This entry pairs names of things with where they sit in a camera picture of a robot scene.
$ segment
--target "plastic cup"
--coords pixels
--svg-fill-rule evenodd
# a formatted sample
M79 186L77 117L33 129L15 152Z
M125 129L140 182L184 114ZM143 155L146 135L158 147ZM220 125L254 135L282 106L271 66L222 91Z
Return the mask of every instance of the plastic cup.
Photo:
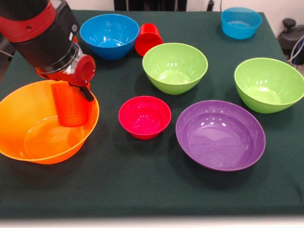
M162 44L162 38L157 27L154 24L143 24L139 31L139 36L135 42L137 53L144 56L152 47Z
M58 121L61 126L77 127L86 124L90 102L81 94L80 88L68 83L51 85Z

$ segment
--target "purple bowl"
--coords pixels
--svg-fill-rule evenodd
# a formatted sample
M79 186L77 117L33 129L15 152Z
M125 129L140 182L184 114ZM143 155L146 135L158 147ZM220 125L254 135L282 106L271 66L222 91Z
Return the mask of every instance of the purple bowl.
M225 101L202 101L186 108L177 120L176 136L189 157L217 171L238 171L253 165L266 145L257 119Z

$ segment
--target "blue bowl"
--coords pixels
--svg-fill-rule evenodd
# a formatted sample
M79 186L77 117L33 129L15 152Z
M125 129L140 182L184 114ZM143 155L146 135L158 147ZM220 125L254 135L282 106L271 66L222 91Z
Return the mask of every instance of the blue bowl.
M119 14L103 14L87 20L80 36L89 48L106 60L123 58L139 34L135 20Z
M261 15L243 7L229 8L222 12L221 18L223 32L234 39L252 37L262 23Z

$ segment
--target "red plastic cup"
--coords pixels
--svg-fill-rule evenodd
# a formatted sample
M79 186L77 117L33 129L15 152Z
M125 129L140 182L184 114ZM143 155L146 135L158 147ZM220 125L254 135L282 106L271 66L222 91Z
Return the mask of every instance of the red plastic cup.
M169 125L169 106L153 96L137 96L125 102L118 112L121 126L135 138L148 140Z
M91 104L82 95L80 88L63 82L52 84L51 89L61 126L77 127L88 122Z
M137 53L144 56L147 51L159 44L162 44L162 38L157 27L151 23L143 24L135 42Z

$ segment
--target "dark green tablecloth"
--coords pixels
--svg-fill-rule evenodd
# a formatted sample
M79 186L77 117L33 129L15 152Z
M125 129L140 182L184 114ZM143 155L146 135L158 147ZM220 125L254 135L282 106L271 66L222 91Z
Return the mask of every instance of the dark green tablecloth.
M101 13L75 11L75 16L82 24ZM139 25L155 23L164 42L200 49L209 61L206 75L187 93L166 95L150 83L134 50L109 62L80 41L96 61L92 91L101 106L98 124L81 150L59 164L0 156L0 216L303 214L303 100L276 114L250 111L265 130L266 150L256 165L243 171L215 172L197 165L175 136L179 114L195 102L218 99L246 108L233 79L240 62L252 57L284 60L265 16L252 38L238 41L222 33L218 12L122 14ZM37 80L33 68L16 54L0 84L0 99ZM133 138L118 123L119 107L138 95L159 97L172 110L169 127L150 141Z

